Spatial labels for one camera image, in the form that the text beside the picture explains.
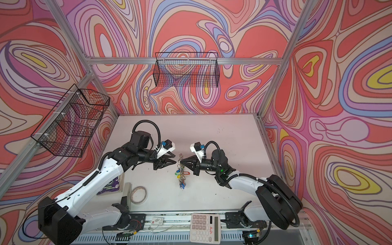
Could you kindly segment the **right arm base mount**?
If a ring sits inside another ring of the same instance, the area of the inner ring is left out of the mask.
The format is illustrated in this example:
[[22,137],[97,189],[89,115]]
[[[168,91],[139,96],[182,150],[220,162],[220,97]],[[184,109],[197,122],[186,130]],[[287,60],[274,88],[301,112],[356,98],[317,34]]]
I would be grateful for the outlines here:
[[272,227],[271,221],[251,221],[245,215],[245,208],[252,201],[246,202],[237,212],[226,212],[225,219],[222,219],[228,229],[232,228],[255,228],[252,231],[243,231],[242,238],[244,245],[260,245],[269,235]]

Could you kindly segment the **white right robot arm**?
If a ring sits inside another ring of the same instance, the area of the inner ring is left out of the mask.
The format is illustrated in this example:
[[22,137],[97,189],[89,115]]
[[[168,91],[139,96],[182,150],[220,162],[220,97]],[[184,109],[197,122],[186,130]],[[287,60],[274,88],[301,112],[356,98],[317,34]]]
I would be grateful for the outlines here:
[[237,171],[228,163],[225,152],[215,141],[203,145],[200,142],[190,146],[193,156],[184,158],[180,164],[198,176],[201,171],[211,172],[217,184],[254,195],[260,204],[246,204],[241,211],[245,220],[256,222],[271,221],[282,230],[289,226],[299,227],[299,212],[303,204],[298,196],[277,175],[258,178]]

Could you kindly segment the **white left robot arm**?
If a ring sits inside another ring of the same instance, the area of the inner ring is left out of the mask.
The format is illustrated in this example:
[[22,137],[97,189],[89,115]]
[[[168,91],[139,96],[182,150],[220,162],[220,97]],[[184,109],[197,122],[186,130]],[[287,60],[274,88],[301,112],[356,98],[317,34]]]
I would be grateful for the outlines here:
[[176,163],[175,144],[162,141],[159,127],[151,120],[140,120],[132,129],[129,142],[106,153],[98,167],[83,180],[56,198],[44,198],[38,204],[38,228],[55,245],[70,245],[79,235],[97,228],[129,227],[130,212],[125,204],[82,214],[82,209],[110,181],[142,163],[158,170]]

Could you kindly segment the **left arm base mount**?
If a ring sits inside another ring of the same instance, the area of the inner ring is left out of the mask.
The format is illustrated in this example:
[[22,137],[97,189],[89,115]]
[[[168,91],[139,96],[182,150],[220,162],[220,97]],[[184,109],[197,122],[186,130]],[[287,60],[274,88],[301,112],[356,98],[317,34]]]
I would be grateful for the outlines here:
[[140,230],[144,229],[147,215],[144,213],[132,213],[130,211],[130,202],[127,196],[121,198],[120,203],[112,204],[117,208],[121,216],[115,225],[105,226],[102,231],[121,231],[120,237],[133,236]]

